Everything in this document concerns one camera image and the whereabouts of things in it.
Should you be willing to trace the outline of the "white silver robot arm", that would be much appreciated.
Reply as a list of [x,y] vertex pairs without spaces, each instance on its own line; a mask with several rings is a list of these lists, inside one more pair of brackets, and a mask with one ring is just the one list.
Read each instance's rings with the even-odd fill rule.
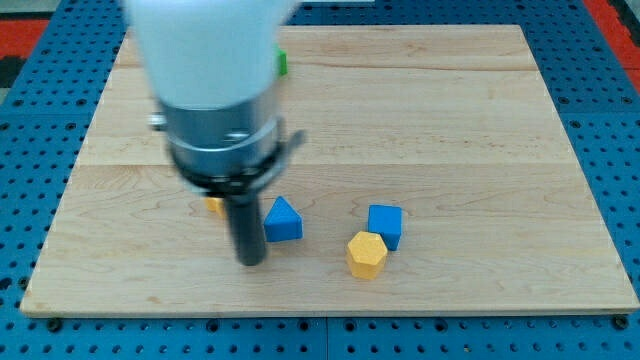
[[305,141],[285,133],[280,27],[297,0],[126,0],[167,148],[194,191],[222,199],[237,260],[266,256],[259,195]]

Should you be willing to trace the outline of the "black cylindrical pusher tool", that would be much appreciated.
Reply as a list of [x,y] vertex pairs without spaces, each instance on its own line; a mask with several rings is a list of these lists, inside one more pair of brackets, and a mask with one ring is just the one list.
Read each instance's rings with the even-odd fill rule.
[[224,205],[237,260],[259,265],[266,257],[266,240],[258,197],[227,197]]

